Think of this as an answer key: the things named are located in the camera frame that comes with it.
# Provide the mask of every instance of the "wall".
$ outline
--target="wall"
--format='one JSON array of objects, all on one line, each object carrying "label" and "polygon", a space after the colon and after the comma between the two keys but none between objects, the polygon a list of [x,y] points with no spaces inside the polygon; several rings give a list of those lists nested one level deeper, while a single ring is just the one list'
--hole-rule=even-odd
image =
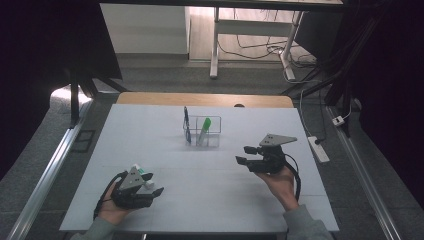
[{"label": "wall", "polygon": [[188,7],[101,4],[101,8],[116,53],[188,53]]}]

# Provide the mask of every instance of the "hand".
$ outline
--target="hand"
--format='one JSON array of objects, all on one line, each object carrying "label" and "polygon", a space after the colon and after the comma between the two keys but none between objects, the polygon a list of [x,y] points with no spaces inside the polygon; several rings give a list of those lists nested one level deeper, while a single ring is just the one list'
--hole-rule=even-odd
[{"label": "hand", "polygon": [[264,180],[271,193],[280,201],[286,211],[299,207],[299,203],[294,196],[294,176],[290,169],[284,167],[276,174],[255,174]]},{"label": "hand", "polygon": [[131,209],[122,209],[115,205],[110,195],[112,194],[113,188],[116,183],[113,183],[112,186],[108,189],[105,198],[103,199],[103,204],[99,212],[99,217],[104,220],[112,223],[113,225],[118,225],[124,220],[124,218],[133,210]]}]

